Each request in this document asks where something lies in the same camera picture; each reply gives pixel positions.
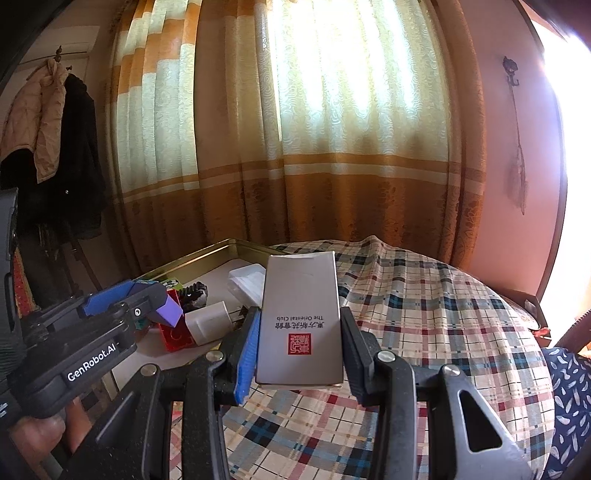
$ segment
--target plaid bedspread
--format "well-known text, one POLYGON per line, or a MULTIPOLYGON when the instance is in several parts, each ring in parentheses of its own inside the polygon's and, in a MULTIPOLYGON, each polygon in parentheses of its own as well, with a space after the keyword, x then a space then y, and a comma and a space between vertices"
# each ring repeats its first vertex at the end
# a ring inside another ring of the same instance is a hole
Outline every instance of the plaid bedspread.
MULTIPOLYGON (((410 363, 454 363, 498 412, 538 478, 554 430, 550 376, 517 314, 471 276, 372 236, 362 242, 317 241, 277 247, 336 253, 341 305, 383 348, 410 363)), ((362 408, 345 381, 339 391, 264 391, 224 417, 236 479, 365 478, 376 431, 375 409, 362 408)), ((427 412, 419 405, 418 477, 428 474, 427 412)))

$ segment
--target human hand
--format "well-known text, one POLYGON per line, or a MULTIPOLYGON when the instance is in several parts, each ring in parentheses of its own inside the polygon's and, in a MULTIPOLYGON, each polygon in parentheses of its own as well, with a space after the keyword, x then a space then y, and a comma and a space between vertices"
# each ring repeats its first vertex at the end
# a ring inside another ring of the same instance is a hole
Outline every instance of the human hand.
POLYGON ((47 478, 41 461, 47 457, 62 436, 72 453, 80 446, 92 424, 79 398, 66 406, 66 421, 56 415, 49 419, 21 418, 10 431, 10 437, 22 457, 40 478, 47 478))

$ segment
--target sunlight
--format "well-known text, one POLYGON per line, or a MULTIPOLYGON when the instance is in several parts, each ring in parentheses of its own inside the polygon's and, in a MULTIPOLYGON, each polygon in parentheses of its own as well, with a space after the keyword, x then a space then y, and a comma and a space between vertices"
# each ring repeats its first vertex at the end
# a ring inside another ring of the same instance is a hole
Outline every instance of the sunlight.
POLYGON ((560 246, 541 301, 555 342, 574 323, 591 277, 591 161, 587 143, 591 135, 591 53, 577 37, 563 40, 535 22, 534 26, 544 44, 546 75, 560 104, 568 178, 560 246))

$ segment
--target white box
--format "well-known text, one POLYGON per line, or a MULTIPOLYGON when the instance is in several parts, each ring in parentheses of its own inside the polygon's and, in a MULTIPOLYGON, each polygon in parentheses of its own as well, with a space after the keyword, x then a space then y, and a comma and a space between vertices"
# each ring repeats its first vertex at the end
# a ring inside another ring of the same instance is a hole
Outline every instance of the white box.
POLYGON ((269 257, 256 381, 292 389, 343 382, 334 252, 269 257))
POLYGON ((228 274, 228 290, 245 307, 261 307, 265 287, 265 267, 255 263, 228 274))

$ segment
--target curtain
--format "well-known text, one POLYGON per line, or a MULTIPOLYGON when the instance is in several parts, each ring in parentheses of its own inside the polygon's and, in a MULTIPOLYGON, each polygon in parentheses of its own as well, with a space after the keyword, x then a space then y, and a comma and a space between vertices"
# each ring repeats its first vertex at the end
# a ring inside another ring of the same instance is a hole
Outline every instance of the curtain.
POLYGON ((207 240, 376 235, 466 267, 485 135, 462 107, 482 94, 467 28, 451 48, 438 14, 416 0, 205 2, 194 107, 207 240), (454 61, 473 68, 467 92, 454 61))
POLYGON ((193 116, 200 0, 139 0, 119 23, 107 99, 121 248, 139 274, 205 245, 193 116))

